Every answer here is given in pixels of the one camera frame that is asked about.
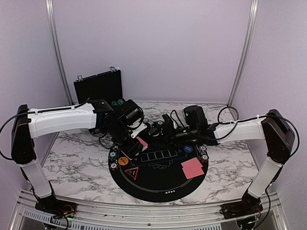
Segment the orange big blind button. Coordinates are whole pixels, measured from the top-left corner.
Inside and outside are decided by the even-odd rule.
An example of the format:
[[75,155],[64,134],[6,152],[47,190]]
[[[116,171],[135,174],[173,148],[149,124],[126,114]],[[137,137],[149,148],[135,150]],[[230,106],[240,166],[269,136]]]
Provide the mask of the orange big blind button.
[[118,163],[121,166],[125,166],[129,163],[129,159],[127,157],[120,157]]

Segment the blue small blind button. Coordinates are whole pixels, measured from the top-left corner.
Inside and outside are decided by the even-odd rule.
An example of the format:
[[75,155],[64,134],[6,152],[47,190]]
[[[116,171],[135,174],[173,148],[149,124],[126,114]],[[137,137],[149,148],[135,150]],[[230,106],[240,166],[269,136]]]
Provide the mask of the blue small blind button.
[[193,152],[193,147],[192,146],[188,146],[188,145],[185,145],[183,150],[186,152],[186,153],[192,153]]

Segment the green 50 chip stack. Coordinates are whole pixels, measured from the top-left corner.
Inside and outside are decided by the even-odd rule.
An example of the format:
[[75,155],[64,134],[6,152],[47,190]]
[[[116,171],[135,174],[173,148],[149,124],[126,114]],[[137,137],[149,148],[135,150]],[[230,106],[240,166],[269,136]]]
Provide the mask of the green 50 chip stack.
[[118,158],[118,155],[117,155],[117,153],[116,153],[115,151],[111,151],[111,152],[109,153],[108,159],[109,159],[110,161],[116,161],[117,158]]

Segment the clear acrylic dealer button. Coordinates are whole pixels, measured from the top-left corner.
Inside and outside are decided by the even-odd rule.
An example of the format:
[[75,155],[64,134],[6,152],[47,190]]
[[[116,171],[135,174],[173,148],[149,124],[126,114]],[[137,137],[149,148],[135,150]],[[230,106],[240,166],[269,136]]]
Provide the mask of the clear acrylic dealer button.
[[148,132],[149,136],[156,137],[159,135],[159,131],[157,128],[151,128]]

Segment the red triangular all-in marker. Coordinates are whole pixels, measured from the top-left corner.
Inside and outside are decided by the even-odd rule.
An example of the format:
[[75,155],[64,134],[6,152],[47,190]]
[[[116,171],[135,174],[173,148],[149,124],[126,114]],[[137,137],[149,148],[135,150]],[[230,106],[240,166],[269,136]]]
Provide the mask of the red triangular all-in marker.
[[139,167],[130,168],[130,169],[125,170],[125,173],[129,175],[130,177],[132,177],[133,180],[137,179],[138,172],[139,172]]

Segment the red card dealt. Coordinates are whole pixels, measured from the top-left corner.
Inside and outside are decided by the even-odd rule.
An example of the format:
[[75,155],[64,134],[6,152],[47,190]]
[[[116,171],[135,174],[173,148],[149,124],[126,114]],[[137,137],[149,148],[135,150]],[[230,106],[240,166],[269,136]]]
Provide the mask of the red card dealt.
[[198,167],[189,166],[189,167],[183,167],[182,170],[187,179],[204,175],[204,172],[201,167],[198,168]]
[[182,162],[181,163],[183,168],[202,168],[203,165],[200,163],[200,161],[197,158],[192,158],[188,161]]

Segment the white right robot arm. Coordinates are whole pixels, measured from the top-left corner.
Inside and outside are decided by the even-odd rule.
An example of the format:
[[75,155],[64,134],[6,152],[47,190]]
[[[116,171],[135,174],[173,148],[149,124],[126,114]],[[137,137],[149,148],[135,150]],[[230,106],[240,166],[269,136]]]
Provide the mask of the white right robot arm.
[[271,109],[263,115],[235,121],[217,121],[211,125],[205,122],[203,113],[194,110],[187,114],[187,123],[177,126],[170,115],[162,116],[165,127],[163,135],[169,144],[200,142],[207,146],[217,146],[232,142],[245,141],[255,159],[256,149],[261,144],[262,164],[258,174],[246,191],[247,197],[238,203],[238,211],[247,215],[256,207],[256,198],[265,192],[280,174],[283,166],[293,157],[300,146],[300,135],[295,125],[278,110]]

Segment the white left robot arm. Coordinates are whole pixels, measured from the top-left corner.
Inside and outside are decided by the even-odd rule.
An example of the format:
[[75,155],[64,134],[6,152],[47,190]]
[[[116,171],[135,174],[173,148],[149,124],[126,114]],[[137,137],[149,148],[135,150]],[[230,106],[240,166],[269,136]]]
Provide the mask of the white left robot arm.
[[19,165],[26,179],[50,213],[60,210],[53,188],[46,178],[35,153],[34,139],[41,136],[75,129],[102,131],[110,135],[113,143],[128,158],[133,159],[147,149],[147,143],[138,135],[146,129],[142,109],[133,101],[125,101],[114,108],[105,100],[90,100],[77,105],[47,109],[29,109],[19,106],[17,114],[2,126],[13,121],[11,155],[1,154]]

